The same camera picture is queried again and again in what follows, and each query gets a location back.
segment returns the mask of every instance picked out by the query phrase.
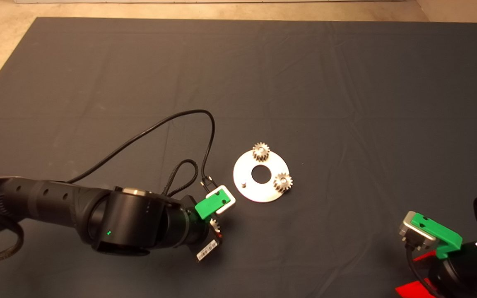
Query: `metal disc with hole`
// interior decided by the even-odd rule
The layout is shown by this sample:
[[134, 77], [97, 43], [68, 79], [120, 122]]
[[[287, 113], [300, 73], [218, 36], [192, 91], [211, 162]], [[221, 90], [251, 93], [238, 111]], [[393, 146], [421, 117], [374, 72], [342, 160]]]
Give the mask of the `metal disc with hole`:
[[[258, 183], [253, 179], [251, 172], [256, 166], [266, 166], [270, 170], [270, 180], [267, 183]], [[253, 157], [253, 150], [250, 150], [236, 161], [233, 181], [246, 198], [254, 202], [272, 202], [282, 195], [282, 192], [273, 186], [276, 176], [281, 173], [290, 174], [290, 171], [279, 155], [271, 151], [265, 161], [258, 161]]]

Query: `sticker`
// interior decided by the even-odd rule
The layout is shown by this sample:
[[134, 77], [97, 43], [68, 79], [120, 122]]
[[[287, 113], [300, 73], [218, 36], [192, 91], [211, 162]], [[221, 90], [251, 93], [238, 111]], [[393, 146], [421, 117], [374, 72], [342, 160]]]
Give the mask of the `sticker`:
[[201, 261], [208, 253], [210, 253], [216, 246], [218, 245], [218, 243], [216, 242], [216, 240], [212, 240], [208, 245], [206, 245], [206, 247], [204, 247], [204, 249], [202, 249], [197, 255], [196, 255], [196, 258], [198, 259], [198, 261]]

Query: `gear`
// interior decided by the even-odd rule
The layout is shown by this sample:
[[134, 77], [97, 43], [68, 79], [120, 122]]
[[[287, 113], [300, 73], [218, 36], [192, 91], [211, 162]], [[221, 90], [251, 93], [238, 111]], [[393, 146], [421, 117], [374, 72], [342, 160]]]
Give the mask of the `gear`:
[[211, 219], [209, 221], [209, 223], [211, 224], [211, 226], [212, 226], [212, 228], [214, 229], [215, 232], [220, 233], [220, 225], [218, 224], [218, 222], [215, 219]]
[[273, 186], [277, 191], [281, 193], [290, 189], [292, 187], [292, 184], [292, 177], [290, 177], [290, 175], [286, 173], [278, 174], [273, 181]]
[[257, 143], [253, 146], [253, 158], [257, 161], [265, 161], [268, 159], [268, 155], [270, 154], [270, 147], [265, 143]]

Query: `center hole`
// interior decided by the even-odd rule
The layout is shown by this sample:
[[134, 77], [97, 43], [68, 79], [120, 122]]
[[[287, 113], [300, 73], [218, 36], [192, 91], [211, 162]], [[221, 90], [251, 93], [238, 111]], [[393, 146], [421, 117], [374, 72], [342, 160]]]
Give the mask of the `center hole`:
[[270, 172], [269, 168], [267, 168], [266, 166], [256, 166], [251, 171], [251, 177], [253, 177], [253, 179], [257, 183], [264, 184], [264, 183], [267, 183], [268, 181], [270, 181], [271, 172]]

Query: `concrete floor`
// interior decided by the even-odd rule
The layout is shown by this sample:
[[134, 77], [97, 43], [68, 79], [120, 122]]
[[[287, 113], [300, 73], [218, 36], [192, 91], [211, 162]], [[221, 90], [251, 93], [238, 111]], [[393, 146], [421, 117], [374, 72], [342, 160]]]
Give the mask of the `concrete floor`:
[[477, 0], [242, 4], [15, 4], [0, 0], [0, 69], [36, 17], [477, 22]]

